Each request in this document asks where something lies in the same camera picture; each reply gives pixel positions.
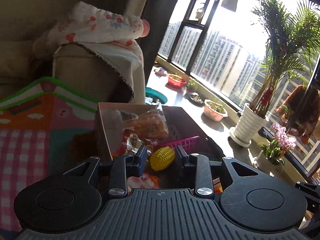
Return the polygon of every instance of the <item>white flower pot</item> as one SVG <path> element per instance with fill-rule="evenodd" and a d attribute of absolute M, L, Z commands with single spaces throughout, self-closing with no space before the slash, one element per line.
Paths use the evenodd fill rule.
<path fill-rule="evenodd" d="M 264 155 L 263 151 L 261 151 L 256 159 L 257 166 L 260 171 L 270 175 L 270 172 L 273 174 L 275 178 L 281 177 L 281 173 L 283 168 L 281 165 L 272 164 Z"/>
<path fill-rule="evenodd" d="M 269 119 L 261 118 L 249 108 L 249 104 L 244 105 L 244 111 L 236 128 L 230 129 L 231 138 L 239 145 L 249 147 L 252 137 L 263 127 Z"/>

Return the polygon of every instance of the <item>ribbed black surface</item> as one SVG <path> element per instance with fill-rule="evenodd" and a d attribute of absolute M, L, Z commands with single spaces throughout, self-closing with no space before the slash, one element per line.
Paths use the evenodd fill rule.
<path fill-rule="evenodd" d="M 186 189 L 135 189 L 127 198 L 109 201 L 103 213 L 90 225 L 81 229 L 52 235 L 27 229 L 17 239 L 299 240 L 308 238 L 296 229 L 276 234 L 261 234 L 239 228 L 220 213 L 215 202 L 195 198 Z"/>

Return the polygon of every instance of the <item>red bowl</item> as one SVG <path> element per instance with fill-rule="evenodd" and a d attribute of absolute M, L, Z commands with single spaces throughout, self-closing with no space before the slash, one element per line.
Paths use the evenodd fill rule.
<path fill-rule="evenodd" d="M 175 80 L 173 78 L 171 78 L 170 76 L 168 76 L 168 83 L 176 88 L 182 88 L 183 86 L 185 86 L 185 84 L 187 83 L 185 80 L 183 80 L 182 82 Z"/>

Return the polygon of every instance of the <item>high-rise building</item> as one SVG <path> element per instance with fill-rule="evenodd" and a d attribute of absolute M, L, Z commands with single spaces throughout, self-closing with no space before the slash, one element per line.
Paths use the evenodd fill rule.
<path fill-rule="evenodd" d="M 229 96 L 248 54 L 237 42 L 212 30 L 205 38 L 192 72 Z"/>
<path fill-rule="evenodd" d="M 241 70 L 240 76 L 238 77 L 232 93 L 241 94 L 244 90 L 246 84 L 250 81 L 250 78 L 254 75 L 253 73 L 257 71 L 259 65 L 259 58 L 255 57 L 253 54 L 249 54 L 243 69 Z"/>
<path fill-rule="evenodd" d="M 160 45 L 159 53 L 165 57 L 169 56 L 172 44 L 177 35 L 181 22 L 176 22 L 174 24 L 169 23 L 167 30 L 164 34 L 162 43 Z"/>
<path fill-rule="evenodd" d="M 256 63 L 252 68 L 251 76 L 248 77 L 247 82 L 243 84 L 242 87 L 239 86 L 239 89 L 236 89 L 236 86 L 242 83 L 241 79 L 238 80 L 238 84 L 236 84 L 232 90 L 230 99 L 241 108 L 244 108 L 244 104 L 250 103 L 257 95 L 264 79 L 265 74 L 263 70 L 260 70 L 260 65 Z"/>
<path fill-rule="evenodd" d="M 172 57 L 172 61 L 186 68 L 193 50 L 198 42 L 201 30 L 185 27 L 182 31 L 177 48 Z"/>

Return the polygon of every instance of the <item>window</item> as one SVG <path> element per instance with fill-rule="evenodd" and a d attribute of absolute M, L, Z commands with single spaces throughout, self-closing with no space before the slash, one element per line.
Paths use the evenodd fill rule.
<path fill-rule="evenodd" d="M 196 43 L 199 39 L 199 36 L 201 34 L 201 30 L 191 28 L 191 27 L 184 27 L 182 31 L 182 35 L 180 36 L 180 39 L 178 41 L 177 48 L 173 54 L 172 61 L 183 68 L 186 68 L 189 60 L 190 60 L 190 54 L 195 49 Z M 189 38 L 185 35 L 185 33 L 190 33 Z"/>
<path fill-rule="evenodd" d="M 257 5 L 256 0 L 238 0 L 236 12 L 223 8 L 221 1 L 178 0 L 159 53 L 209 90 L 223 94 L 229 105 L 240 110 L 253 100 L 264 82 L 266 73 L 260 64 L 265 57 L 268 36 L 261 25 L 252 25 L 257 22 L 251 12 Z M 282 0 L 289 11 L 296 10 L 298 1 Z M 205 8 L 203 19 L 196 18 L 200 4 Z M 307 71 L 302 72 L 305 80 L 310 80 L 316 62 L 317 57 L 305 67 Z M 280 82 L 271 102 L 267 129 L 273 122 L 285 125 L 276 109 L 301 84 L 303 82 L 298 79 Z M 292 156 L 307 172 L 314 170 L 315 174 L 320 174 L 319 143 L 313 136 L 306 144 L 298 139 L 292 151 Z"/>

